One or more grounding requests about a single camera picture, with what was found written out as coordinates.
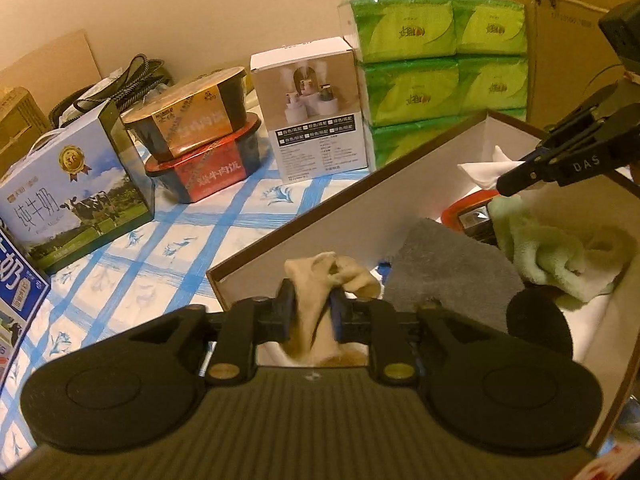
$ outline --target gold medal emblem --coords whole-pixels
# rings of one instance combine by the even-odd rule
[[[58,157],[60,168],[69,174],[69,181],[77,181],[78,173],[89,174],[91,168],[84,163],[84,153],[77,146],[65,146]]]

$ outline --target black round pad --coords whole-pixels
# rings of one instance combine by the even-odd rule
[[[571,359],[574,341],[558,306],[536,288],[525,288],[507,307],[509,335],[543,346]]]
[[[37,442],[115,452],[147,444],[188,418],[197,378],[171,352],[136,341],[117,348],[75,352],[33,373],[20,400]]]
[[[537,455],[582,444],[602,405],[598,381],[557,353],[499,338],[466,344],[434,373],[446,428],[493,452]]]

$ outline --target tissue package stack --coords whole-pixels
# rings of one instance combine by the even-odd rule
[[[527,106],[524,57],[444,57],[359,67],[362,110],[389,126],[492,108]]]
[[[362,62],[456,53],[451,0],[349,0],[338,12],[344,38]]]
[[[361,107],[373,147],[369,160],[377,168],[433,139],[460,116],[517,108],[526,117],[522,4],[347,0],[338,11],[344,39],[358,59]]]
[[[346,0],[338,12],[362,63],[527,53],[524,6],[511,0]]]
[[[502,113],[521,121],[527,118],[526,108],[502,110]],[[366,124],[367,133],[373,140],[376,168],[381,168],[396,158],[406,155],[465,119],[466,116],[451,116],[393,126],[373,127]]]

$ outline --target red lid container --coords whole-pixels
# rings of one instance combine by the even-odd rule
[[[256,132],[260,118],[247,114],[244,127],[174,160],[145,163],[148,176],[157,178],[178,202],[192,203],[246,179],[260,167]]]

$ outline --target beige sock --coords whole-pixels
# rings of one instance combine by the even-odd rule
[[[366,347],[357,343],[338,344],[330,312],[318,323],[329,293],[342,286],[358,298],[377,298],[380,284],[371,273],[348,256],[320,253],[313,258],[287,260],[286,276],[296,289],[298,316],[290,339],[282,346],[295,361],[306,366],[361,366],[366,364]]]

